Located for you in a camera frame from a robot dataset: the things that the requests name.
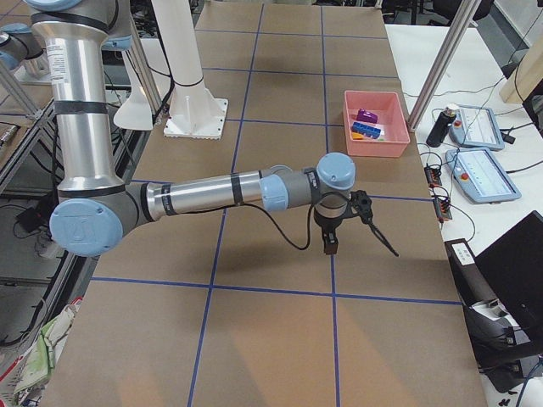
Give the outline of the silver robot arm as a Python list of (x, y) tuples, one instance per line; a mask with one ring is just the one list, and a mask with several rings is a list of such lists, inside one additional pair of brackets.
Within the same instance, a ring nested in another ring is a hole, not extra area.
[(320, 227), (325, 253), (336, 253), (337, 228), (359, 214), (351, 158), (328, 153), (302, 170), (276, 165), (182, 183), (135, 181), (135, 159), (124, 169), (115, 162), (103, 59), (105, 50), (126, 53), (137, 44), (129, 2), (31, 1), (28, 7), (47, 48), (64, 166), (49, 219), (61, 248), (94, 257), (166, 216), (242, 206), (270, 215), (304, 206), (308, 223)]

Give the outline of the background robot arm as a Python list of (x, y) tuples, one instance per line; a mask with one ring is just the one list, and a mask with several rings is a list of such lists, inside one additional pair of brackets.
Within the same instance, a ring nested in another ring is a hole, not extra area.
[(49, 74), (46, 52), (31, 28), (23, 23), (1, 27), (1, 62), (10, 72), (22, 66), (33, 79), (40, 80)]

